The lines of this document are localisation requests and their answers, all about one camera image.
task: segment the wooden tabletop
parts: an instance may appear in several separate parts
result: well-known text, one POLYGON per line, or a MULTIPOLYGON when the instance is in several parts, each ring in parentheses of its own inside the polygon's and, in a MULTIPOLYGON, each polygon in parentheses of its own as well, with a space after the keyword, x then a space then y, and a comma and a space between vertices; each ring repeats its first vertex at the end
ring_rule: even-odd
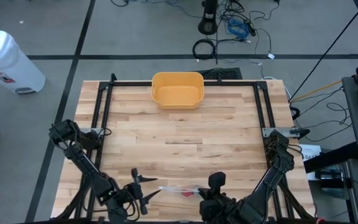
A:
MULTIPOLYGON (((267 83, 276 126, 292 127, 283 82, 267 83)), ((81 128, 91 126, 98 85, 94 81, 83 83, 75 115, 81 128)), ((120 186, 132 182, 131 169, 135 167, 144 177, 158 178, 142 184, 144 195, 158 186, 208 187, 208 176, 223 171, 226 173, 223 192, 227 196, 240 199, 252 193, 267 169, 253 88, 206 86, 204 100, 195 110, 160 110, 151 99, 150 88, 113 88, 108 116, 112 135, 104 141, 101 171, 115 178, 120 186)), ((268 121, 262 91, 260 97, 268 121)), ((103 106, 102 101, 98 127, 103 106)), ((298 144, 296 139, 290 142, 298 144)), ((295 157, 295 168, 287 173, 289 188, 302 206, 314 214, 302 158, 299 153, 288 151, 295 157)), ((66 159, 51 217, 59 215, 70 203, 80 179, 80 171, 66 159)), ((280 191, 279 195, 285 217, 287 212, 280 191)), ((161 191, 150 201, 149 214, 141 220, 198 221, 200 200, 199 195, 184 197, 161 191)), ((269 216, 275 216, 272 199, 269 202, 269 216)), ((96 202, 94 209, 99 208, 96 202)), ((99 216, 107 217, 107 213, 94 213, 93 218, 99 216)))

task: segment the metal bracket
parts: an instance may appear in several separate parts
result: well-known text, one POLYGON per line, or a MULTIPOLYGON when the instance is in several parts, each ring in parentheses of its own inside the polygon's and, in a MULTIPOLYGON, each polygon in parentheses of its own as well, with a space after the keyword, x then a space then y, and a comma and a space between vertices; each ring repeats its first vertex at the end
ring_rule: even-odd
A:
POLYGON ((301 136, 300 132, 303 131, 300 128, 262 128, 262 133, 267 138, 273 130, 277 130, 287 138, 299 138, 301 136))

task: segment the yellow plastic container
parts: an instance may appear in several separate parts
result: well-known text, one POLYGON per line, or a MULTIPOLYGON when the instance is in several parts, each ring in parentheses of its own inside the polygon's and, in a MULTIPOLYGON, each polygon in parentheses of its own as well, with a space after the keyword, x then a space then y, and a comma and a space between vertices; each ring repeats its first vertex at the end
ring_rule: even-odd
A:
POLYGON ((204 78, 198 72, 158 72, 152 98, 160 109, 195 109, 204 98, 204 78))

